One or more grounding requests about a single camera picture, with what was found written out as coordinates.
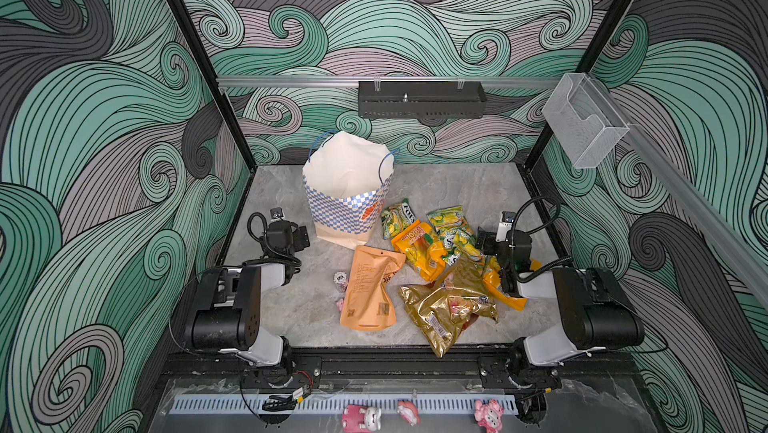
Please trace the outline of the yellow orange candy bag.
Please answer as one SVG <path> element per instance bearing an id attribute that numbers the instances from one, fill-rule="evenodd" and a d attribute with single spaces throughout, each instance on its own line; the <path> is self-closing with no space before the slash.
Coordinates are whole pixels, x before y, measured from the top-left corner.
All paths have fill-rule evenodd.
<path id="1" fill-rule="evenodd" d="M 448 252 L 429 223 L 415 221 L 395 236 L 391 245 L 427 283 L 435 281 L 446 268 Z"/>

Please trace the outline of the gold foil snack bag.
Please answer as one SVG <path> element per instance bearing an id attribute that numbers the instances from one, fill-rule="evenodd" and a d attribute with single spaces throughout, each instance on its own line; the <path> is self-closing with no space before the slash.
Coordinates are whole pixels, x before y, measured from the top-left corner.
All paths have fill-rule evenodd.
<path id="1" fill-rule="evenodd" d="M 457 343 L 474 317 L 499 321 L 497 305 L 482 273 L 479 264 L 457 261 L 430 284 L 398 288 L 406 314 L 437 358 Z"/>

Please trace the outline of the blue checkered paper bag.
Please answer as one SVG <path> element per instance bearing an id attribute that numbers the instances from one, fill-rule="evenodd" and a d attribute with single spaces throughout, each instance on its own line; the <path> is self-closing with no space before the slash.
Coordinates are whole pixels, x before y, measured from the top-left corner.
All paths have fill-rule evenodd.
<path id="1" fill-rule="evenodd" d="M 302 168 L 316 236 L 354 250 L 368 243 L 393 180 L 397 152 L 345 131 L 328 131 Z"/>

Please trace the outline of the orange snack pouch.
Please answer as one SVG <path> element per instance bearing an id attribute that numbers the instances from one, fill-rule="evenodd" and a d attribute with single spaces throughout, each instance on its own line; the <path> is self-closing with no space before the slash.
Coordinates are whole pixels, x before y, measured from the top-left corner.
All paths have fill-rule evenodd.
<path id="1" fill-rule="evenodd" d="M 402 253 L 369 246 L 355 249 L 340 325 L 364 332 L 385 330 L 396 323 L 389 281 L 405 266 Z"/>

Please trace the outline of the green Fox's candy bag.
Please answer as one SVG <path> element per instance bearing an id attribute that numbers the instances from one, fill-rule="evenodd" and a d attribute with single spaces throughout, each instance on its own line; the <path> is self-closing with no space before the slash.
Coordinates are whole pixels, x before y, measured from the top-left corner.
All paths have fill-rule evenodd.
<path id="1" fill-rule="evenodd" d="M 417 220 L 408 198 L 385 208 L 380 218 L 383 238 L 386 240 L 397 237 Z"/>
<path id="2" fill-rule="evenodd" d="M 431 226 L 438 233 L 443 246 L 444 238 L 451 229 L 463 228 L 474 236 L 461 206 L 433 210 L 427 214 L 427 218 Z"/>

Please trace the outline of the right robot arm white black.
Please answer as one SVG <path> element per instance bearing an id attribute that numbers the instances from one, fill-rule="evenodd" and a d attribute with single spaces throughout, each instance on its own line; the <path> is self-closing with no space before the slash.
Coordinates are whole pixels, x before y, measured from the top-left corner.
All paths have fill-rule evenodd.
<path id="1" fill-rule="evenodd" d="M 541 333 L 516 340 L 505 366 L 514 385 L 555 380 L 567 360 L 640 345 L 642 319 L 614 274 L 578 269 L 568 258 L 536 266 L 528 232 L 481 229 L 477 248 L 485 255 L 483 282 L 506 306 L 522 310 L 530 300 L 557 302 L 559 321 Z"/>

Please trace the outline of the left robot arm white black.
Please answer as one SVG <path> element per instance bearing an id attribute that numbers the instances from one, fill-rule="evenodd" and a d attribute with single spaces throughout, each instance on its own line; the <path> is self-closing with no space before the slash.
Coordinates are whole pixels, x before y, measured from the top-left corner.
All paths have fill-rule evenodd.
<path id="1" fill-rule="evenodd" d="M 310 246 L 307 228 L 287 220 L 281 208 L 250 215 L 247 232 L 262 256 L 239 266 L 199 275 L 182 346 L 195 354 L 233 355 L 270 383 L 294 374 L 289 341 L 262 325 L 263 295 L 286 286 L 301 270 L 296 254 Z"/>

